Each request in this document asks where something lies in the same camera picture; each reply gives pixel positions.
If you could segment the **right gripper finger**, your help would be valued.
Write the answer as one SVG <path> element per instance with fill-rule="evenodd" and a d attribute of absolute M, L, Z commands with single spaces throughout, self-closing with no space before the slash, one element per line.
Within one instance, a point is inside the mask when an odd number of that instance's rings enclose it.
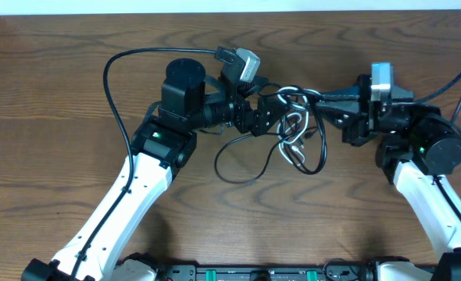
<path fill-rule="evenodd" d="M 338 129 L 349 128 L 362 120 L 357 101 L 320 101 L 316 104 L 316 109 L 325 120 Z"/>
<path fill-rule="evenodd" d="M 352 86 L 336 91 L 321 92 L 324 101 L 357 101 L 360 97 L 360 86 Z"/>

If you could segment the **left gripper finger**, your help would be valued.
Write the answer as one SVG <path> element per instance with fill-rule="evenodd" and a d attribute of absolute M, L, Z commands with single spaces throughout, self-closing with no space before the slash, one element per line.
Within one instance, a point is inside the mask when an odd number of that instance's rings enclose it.
<path fill-rule="evenodd" d="M 257 94 L 260 97 L 263 97 L 263 90 L 270 86 L 270 81 L 264 76 L 255 76 L 254 80 L 250 83 L 250 87 L 245 91 L 245 97 L 250 97 L 254 94 Z"/>
<path fill-rule="evenodd" d="M 266 134 L 289 110 L 288 105 L 276 98 L 259 98 L 250 133 L 254 137 Z"/>

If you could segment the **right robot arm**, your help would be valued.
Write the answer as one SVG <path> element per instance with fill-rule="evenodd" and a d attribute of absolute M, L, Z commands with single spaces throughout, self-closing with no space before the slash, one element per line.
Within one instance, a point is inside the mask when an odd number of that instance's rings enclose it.
<path fill-rule="evenodd" d="M 461 163 L 461 129 L 390 74 L 361 75 L 352 87 L 323 92 L 312 110 L 340 129 L 346 144 L 381 138 L 376 165 L 407 200 L 438 256 L 432 272 L 406 258 L 375 258 L 359 279 L 461 280 L 461 199 L 447 179 Z"/>

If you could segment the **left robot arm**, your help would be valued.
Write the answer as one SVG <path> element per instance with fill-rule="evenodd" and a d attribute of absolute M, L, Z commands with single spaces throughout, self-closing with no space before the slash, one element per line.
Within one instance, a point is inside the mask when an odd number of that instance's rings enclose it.
<path fill-rule="evenodd" d="M 287 111 L 276 98 L 247 97 L 266 79 L 241 59 L 226 63 L 218 79 L 194 59 L 166 68 L 161 101 L 152 105 L 128 146 L 120 174 L 76 236 L 49 263 L 33 259 L 23 280 L 111 280 L 123 249 L 141 220 L 187 164 L 197 131 L 231 123 L 253 137 L 267 133 Z"/>

